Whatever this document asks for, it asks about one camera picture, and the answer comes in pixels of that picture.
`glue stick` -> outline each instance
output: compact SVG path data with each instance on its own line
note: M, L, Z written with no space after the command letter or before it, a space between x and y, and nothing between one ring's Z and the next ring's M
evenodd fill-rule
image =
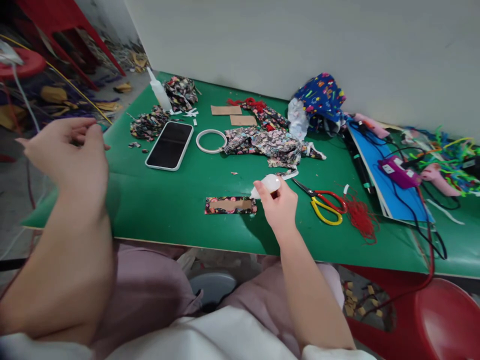
M162 83L155 78L154 73L148 66L146 67L146 69L148 71L148 74L150 75L151 89L153 90L153 93L155 94L158 103L160 104L164 112L169 112L170 110L172 110L172 104L170 103L170 99L167 96L167 93L165 92Z
M271 194L280 188L280 178L275 174L268 174L262 181L268 192ZM251 190L250 199L260 199L260 194L255 187Z

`sleeve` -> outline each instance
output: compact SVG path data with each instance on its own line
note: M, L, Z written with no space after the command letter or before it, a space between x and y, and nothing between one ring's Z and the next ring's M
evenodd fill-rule
M322 349L308 345L303 349L301 360L376 360L362 350Z
M92 351L74 342L35 341L23 333L0 337L0 359L89 360Z

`white shirt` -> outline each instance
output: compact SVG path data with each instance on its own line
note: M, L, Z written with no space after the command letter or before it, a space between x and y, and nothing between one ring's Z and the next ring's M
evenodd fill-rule
M24 334L4 336L1 349L12 360L87 360L92 352L71 342L39 342ZM107 360L295 360L296 357L250 313L231 306L202 317L182 317L169 327L125 343ZM309 345L302 360L375 360L364 351Z

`pink glue gun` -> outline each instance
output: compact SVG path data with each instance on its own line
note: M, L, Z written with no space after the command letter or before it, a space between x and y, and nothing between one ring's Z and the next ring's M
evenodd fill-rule
M354 114L354 116L352 116L352 119L355 120L357 123L360 121L364 123L368 127L368 129L372 133L374 133L379 139L386 138L388 135L390 135L390 133L383 127L381 127L378 122L369 118L368 116L356 113Z
M440 165L431 163L420 174L423 180L431 182L443 195L448 197L460 196L460 191L454 189L440 174Z

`embroidery hoop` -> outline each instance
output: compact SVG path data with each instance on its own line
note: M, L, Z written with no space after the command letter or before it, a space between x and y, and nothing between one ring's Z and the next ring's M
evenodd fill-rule
M204 147L201 147L200 146L200 138L205 135L205 134L218 134L220 135L223 140L225 140L225 143L220 146L218 149L215 149L215 150L207 150L206 148ZM222 148L227 145L227 137L225 136L225 134L221 131L218 131L218 130L215 130L215 129L208 129L208 130L203 130L201 133L199 133L197 136L196 136L196 145L198 146L198 148L203 151L204 153L207 153L207 154L218 154L219 152L222 151Z

